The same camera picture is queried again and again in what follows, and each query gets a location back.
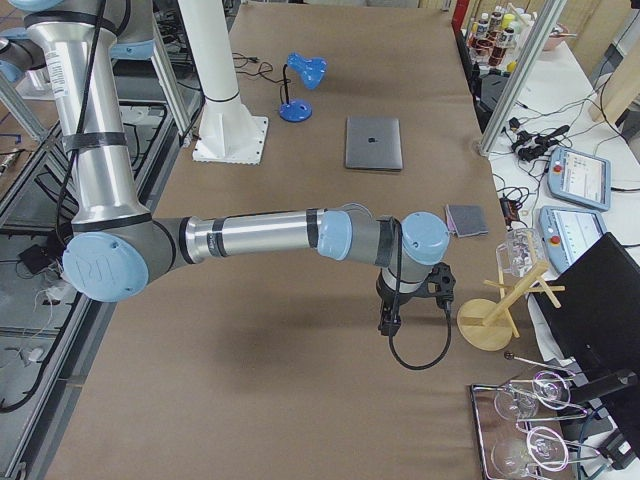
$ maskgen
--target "blue joint cap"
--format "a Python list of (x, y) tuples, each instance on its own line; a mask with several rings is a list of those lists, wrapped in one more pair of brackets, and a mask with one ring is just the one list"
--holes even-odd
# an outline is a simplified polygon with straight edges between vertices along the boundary
[(63, 0), (9, 0), (9, 3), (25, 12), (39, 12), (55, 7)]
[(100, 302), (119, 302), (140, 293), (149, 281), (142, 255), (115, 235), (81, 233), (67, 245), (62, 266), (69, 282)]
[(415, 212), (402, 221), (402, 246), (413, 260), (435, 265), (444, 258), (449, 245), (449, 229), (440, 217)]
[(148, 60), (153, 56), (153, 40), (117, 43), (111, 48), (111, 58), (118, 60)]
[(29, 40), (27, 35), (27, 29), (24, 27), (8, 28), (0, 32), (0, 37), (4, 37), (7, 40)]
[(351, 249), (353, 226), (347, 212), (328, 210), (318, 231), (318, 253), (334, 260), (344, 260)]
[(5, 62), (4, 60), (0, 60), (0, 72), (3, 73), (10, 83), (17, 82), (24, 76), (24, 72), (21, 69), (13, 63)]

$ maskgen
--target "black tape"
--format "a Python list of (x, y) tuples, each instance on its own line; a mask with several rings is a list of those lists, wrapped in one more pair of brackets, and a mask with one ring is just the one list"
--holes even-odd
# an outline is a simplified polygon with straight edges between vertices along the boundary
[(215, 103), (226, 103), (226, 102), (230, 102), (231, 100), (233, 100), (234, 98), (236, 98), (238, 95), (240, 95), (240, 90), (238, 90), (236, 92), (235, 95), (233, 95), (232, 97), (229, 98), (225, 98), (224, 100), (216, 100), (215, 98), (210, 98), (207, 97), (206, 95), (204, 96), (204, 98), (206, 98), (207, 100), (209, 100), (210, 102), (215, 102)]
[(126, 146), (127, 137), (122, 132), (76, 133), (62, 137), (65, 152), (86, 148)]
[(160, 230), (162, 230), (162, 233), (165, 234), (165, 236), (169, 240), (169, 244), (171, 245), (171, 263), (169, 264), (169, 268), (167, 268), (167, 271), (164, 272), (167, 273), (173, 268), (173, 265), (176, 263), (176, 242), (173, 241), (171, 233), (169, 233), (169, 230), (167, 230), (164, 225), (162, 225), (160, 222), (157, 222), (156, 220), (153, 221), (153, 224)]
[(307, 239), (311, 248), (318, 247), (318, 209), (307, 210)]
[(393, 249), (393, 224), (391, 219), (380, 219), (380, 236), (378, 237), (378, 252), (376, 253), (377, 267), (388, 267), (391, 264)]
[(222, 239), (222, 228), (224, 227), (224, 222), (226, 220), (226, 217), (216, 218), (213, 221), (213, 226), (211, 227), (211, 235), (213, 236), (211, 240), (221, 257), (227, 256), (227, 251), (224, 249), (224, 240)]
[(191, 217), (184, 217), (180, 221), (180, 231), (178, 233), (178, 246), (180, 247), (180, 253), (182, 254), (182, 258), (184, 259), (184, 261), (193, 265), (196, 262), (194, 262), (191, 259), (191, 256), (189, 255), (189, 249), (187, 248), (187, 236), (186, 236), (187, 225), (189, 224), (190, 219)]
[[(86, 23), (87, 25), (95, 25), (98, 23), (98, 17), (89, 13), (69, 12), (66, 10), (45, 10), (44, 12), (32, 13), (24, 17), (24, 28), (29, 28), (38, 23)], [(109, 30), (115, 34), (117, 29), (113, 22), (102, 19), (102, 28)]]
[(83, 232), (101, 232), (103, 230), (111, 230), (112, 228), (129, 227), (138, 225), (139, 223), (150, 222), (151, 214), (143, 213), (132, 217), (114, 218), (113, 220), (104, 220), (102, 222), (91, 223), (74, 223), (73, 231), (76, 233)]

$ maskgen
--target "black monitor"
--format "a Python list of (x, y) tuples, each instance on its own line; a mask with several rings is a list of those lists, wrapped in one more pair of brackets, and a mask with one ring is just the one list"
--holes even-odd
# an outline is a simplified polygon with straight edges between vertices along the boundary
[[(640, 267), (606, 233), (554, 282), (562, 306), (535, 294), (562, 353), (594, 381), (629, 369), (640, 375)], [(601, 398), (640, 457), (640, 385)]]

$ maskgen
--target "white pillar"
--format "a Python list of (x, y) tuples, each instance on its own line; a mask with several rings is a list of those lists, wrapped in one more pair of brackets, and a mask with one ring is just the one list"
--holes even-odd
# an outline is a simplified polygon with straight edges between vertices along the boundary
[(240, 99), (220, 0), (179, 0), (206, 96), (193, 159), (258, 164), (269, 119), (252, 117)]

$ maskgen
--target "electronics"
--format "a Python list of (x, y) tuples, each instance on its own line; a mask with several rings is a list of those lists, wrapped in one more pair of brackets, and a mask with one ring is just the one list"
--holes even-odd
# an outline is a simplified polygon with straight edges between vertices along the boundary
[[(560, 277), (556, 309), (534, 294), (562, 353), (575, 357), (591, 382), (619, 370), (640, 372), (640, 267), (611, 233)], [(600, 398), (631, 449), (640, 453), (640, 386)]]
[(583, 208), (542, 207), (538, 222), (547, 256), (558, 273), (607, 231), (599, 212)]
[(345, 167), (402, 170), (400, 121), (393, 117), (348, 117)]
[(607, 211), (611, 206), (611, 162), (558, 147), (551, 154), (549, 190), (554, 197)]

